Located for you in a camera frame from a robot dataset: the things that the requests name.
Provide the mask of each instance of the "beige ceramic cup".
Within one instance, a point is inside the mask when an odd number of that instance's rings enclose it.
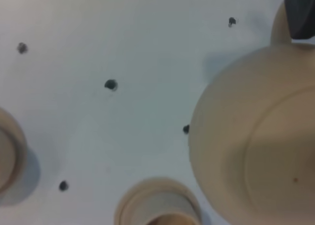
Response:
[[[27,144],[13,117],[0,108],[0,194],[20,177],[26,163]]]
[[[120,202],[115,225],[200,225],[200,209],[192,193],[167,178],[146,180]]]

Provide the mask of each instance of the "black handle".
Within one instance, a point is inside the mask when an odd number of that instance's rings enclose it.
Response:
[[[315,36],[315,0],[284,0],[292,39]]]

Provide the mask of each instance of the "white surface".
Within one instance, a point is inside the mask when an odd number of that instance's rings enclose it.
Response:
[[[186,184],[225,224],[198,188],[182,128],[219,70],[269,43],[281,1],[0,0],[0,106],[33,152],[1,224],[110,225],[124,192],[154,176]],[[103,87],[111,78],[116,92]]]

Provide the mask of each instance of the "teapot handle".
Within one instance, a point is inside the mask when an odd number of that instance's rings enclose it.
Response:
[[[315,0],[284,0],[274,19],[271,44],[315,36]]]
[[[290,43],[291,36],[289,31],[289,25],[287,23],[285,6],[283,2],[277,11],[277,14],[272,25],[270,45]]]

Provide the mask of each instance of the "beige ceramic teapot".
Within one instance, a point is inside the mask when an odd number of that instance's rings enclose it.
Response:
[[[195,177],[232,225],[315,224],[315,46],[291,43],[315,32],[301,1],[285,0],[271,45],[227,67],[193,114]]]

